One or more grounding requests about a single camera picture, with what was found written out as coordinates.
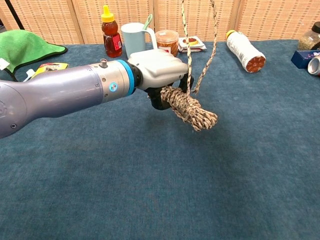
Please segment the honey bottle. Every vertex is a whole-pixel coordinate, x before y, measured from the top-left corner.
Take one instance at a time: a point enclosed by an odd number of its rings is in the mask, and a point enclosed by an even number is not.
[[[105,53],[110,58],[121,56],[122,42],[120,34],[118,33],[118,24],[115,21],[114,14],[109,11],[108,5],[103,6],[101,20]]]

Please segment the black cable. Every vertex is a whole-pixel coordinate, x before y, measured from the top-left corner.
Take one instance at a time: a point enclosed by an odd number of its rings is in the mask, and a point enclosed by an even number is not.
[[[18,17],[16,10],[14,9],[14,7],[12,6],[10,0],[4,0],[6,5],[8,6],[8,8],[10,9],[10,12],[12,13],[16,23],[18,24],[19,28],[21,30],[25,30],[24,26],[22,25],[22,22],[20,21],[20,18]]]

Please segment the hanging rope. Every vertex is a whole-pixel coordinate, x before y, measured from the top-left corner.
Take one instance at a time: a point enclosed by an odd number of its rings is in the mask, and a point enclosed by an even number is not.
[[[192,90],[193,93],[197,94],[199,92],[200,84],[202,79],[206,75],[206,72],[209,68],[209,65],[212,62],[216,54],[217,47],[217,13],[216,5],[214,0],[210,0],[211,6],[213,8],[213,50],[212,54],[206,63],[205,67],[202,70],[201,75],[198,78],[195,88]],[[165,86],[161,90],[161,99],[164,102],[168,102],[175,112],[175,114],[181,118],[185,123],[190,123],[194,130],[201,131],[202,129],[211,129],[218,121],[218,116],[210,111],[202,109],[198,100],[190,96],[190,82],[191,82],[191,73],[192,73],[192,58],[191,58],[191,49],[189,44],[189,35],[188,28],[186,23],[185,16],[185,0],[181,1],[181,12],[182,12],[182,22],[183,30],[185,34],[185,43],[187,45],[187,58],[188,58],[188,78],[187,78],[187,90],[184,93],[181,88]]]

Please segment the woven wall panel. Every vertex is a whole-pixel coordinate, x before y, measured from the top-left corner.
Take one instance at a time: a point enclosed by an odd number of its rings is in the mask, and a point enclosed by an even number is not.
[[[234,0],[216,0],[218,41],[226,39],[229,30]],[[156,31],[171,29],[184,37],[181,16],[181,0],[158,0],[156,5]],[[213,9],[210,0],[186,0],[185,18],[190,36],[197,35],[202,41],[213,41]]]
[[[299,39],[320,21],[320,0],[244,0],[236,29],[250,40]]]
[[[52,44],[81,41],[66,0],[11,0],[25,30]]]
[[[0,0],[0,19],[7,30],[19,29],[19,26],[11,14],[5,0]]]
[[[102,44],[104,42],[101,30],[103,5],[108,5],[110,12],[114,14],[123,42],[121,26],[130,22],[145,23],[148,15],[153,14],[152,2],[149,0],[73,0],[73,5],[84,42]],[[149,27],[154,28],[153,21]]]

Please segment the red label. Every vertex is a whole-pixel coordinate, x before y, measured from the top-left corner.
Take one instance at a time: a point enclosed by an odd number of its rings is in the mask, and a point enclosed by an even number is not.
[[[116,51],[122,47],[119,33],[117,35],[112,36],[112,41],[113,41],[114,49]]]

